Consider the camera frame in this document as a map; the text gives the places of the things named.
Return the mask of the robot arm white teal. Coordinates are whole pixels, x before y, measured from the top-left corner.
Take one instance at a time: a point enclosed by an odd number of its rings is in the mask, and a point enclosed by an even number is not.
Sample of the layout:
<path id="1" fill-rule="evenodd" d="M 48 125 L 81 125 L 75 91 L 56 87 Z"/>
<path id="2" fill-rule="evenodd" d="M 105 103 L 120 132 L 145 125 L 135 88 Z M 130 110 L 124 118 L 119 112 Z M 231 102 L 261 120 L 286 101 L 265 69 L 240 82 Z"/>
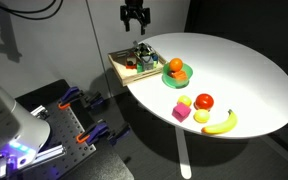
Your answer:
<path id="1" fill-rule="evenodd" d="M 110 141 L 79 144 L 86 108 L 71 86 L 107 93 L 85 0 L 0 0 L 0 180 L 132 180 Z"/>

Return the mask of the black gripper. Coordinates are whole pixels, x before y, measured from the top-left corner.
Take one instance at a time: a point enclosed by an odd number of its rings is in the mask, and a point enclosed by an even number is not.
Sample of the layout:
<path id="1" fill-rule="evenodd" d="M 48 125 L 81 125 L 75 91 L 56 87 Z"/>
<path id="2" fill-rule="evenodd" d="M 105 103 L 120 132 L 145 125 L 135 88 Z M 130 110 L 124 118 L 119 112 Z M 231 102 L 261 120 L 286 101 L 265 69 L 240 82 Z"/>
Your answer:
<path id="1" fill-rule="evenodd" d="M 150 9 L 143 7 L 143 0 L 125 0 L 120 7 L 120 19 L 124 22 L 125 31 L 130 31 L 130 19 L 137 19 L 141 25 L 141 35 L 145 34 L 147 21 L 150 20 Z"/>

